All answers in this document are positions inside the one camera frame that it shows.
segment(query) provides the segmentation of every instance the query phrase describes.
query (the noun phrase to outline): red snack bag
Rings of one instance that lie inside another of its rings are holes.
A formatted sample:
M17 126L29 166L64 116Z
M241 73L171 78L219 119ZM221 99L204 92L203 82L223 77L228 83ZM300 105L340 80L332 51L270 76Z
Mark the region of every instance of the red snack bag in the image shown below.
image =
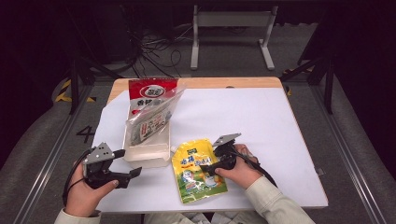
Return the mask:
M129 98L132 114L139 112L154 98L177 86L177 78L141 78L129 80Z

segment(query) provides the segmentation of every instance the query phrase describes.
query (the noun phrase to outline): person's left hand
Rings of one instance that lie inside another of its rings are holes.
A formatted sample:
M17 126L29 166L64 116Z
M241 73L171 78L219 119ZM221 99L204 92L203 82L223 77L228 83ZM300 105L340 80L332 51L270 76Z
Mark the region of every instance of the person's left hand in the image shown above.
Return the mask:
M73 173L70 185L83 178L82 163ZM100 200L119 184L118 180L112 180L99 189L92 189L84 180L73 186L67 197L67 205L64 211L74 217L89 217L96 209Z

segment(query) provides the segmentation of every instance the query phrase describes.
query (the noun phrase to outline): person's right hand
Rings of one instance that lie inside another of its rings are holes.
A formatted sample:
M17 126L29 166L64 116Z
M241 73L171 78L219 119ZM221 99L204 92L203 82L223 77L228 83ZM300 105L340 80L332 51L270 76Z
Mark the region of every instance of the person's right hand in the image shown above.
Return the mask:
M239 153L245 155L246 157L249 157L251 161L258 162L257 158L253 157L247 146L243 144L235 144L235 149ZM262 173L248 166L248 164L245 163L244 159L240 157L236 158L236 165L232 170L217 168L215 170L215 173L231 179L243 189L248 189L250 185L252 185L257 179L262 177Z

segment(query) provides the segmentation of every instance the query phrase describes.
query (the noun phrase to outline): cuff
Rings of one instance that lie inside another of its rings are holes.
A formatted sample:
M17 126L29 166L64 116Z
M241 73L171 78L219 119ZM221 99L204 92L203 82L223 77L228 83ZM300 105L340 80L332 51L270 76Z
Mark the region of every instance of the cuff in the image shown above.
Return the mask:
M259 213L265 211L269 203L282 195L280 190L264 176L250 185L245 193Z
M78 224L96 224L100 222L101 212L94 211L91 217L74 217L67 214L64 209L59 213L58 217L55 220L55 224L57 223L78 223Z

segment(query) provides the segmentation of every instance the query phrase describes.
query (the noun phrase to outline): wooden table edge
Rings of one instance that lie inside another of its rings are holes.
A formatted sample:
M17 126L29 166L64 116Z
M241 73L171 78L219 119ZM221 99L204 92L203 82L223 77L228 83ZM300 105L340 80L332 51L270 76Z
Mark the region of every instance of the wooden table edge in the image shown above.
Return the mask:
M128 81L133 78L119 78L114 81L107 103L128 90ZM283 88L278 77L182 77L189 89L213 88Z

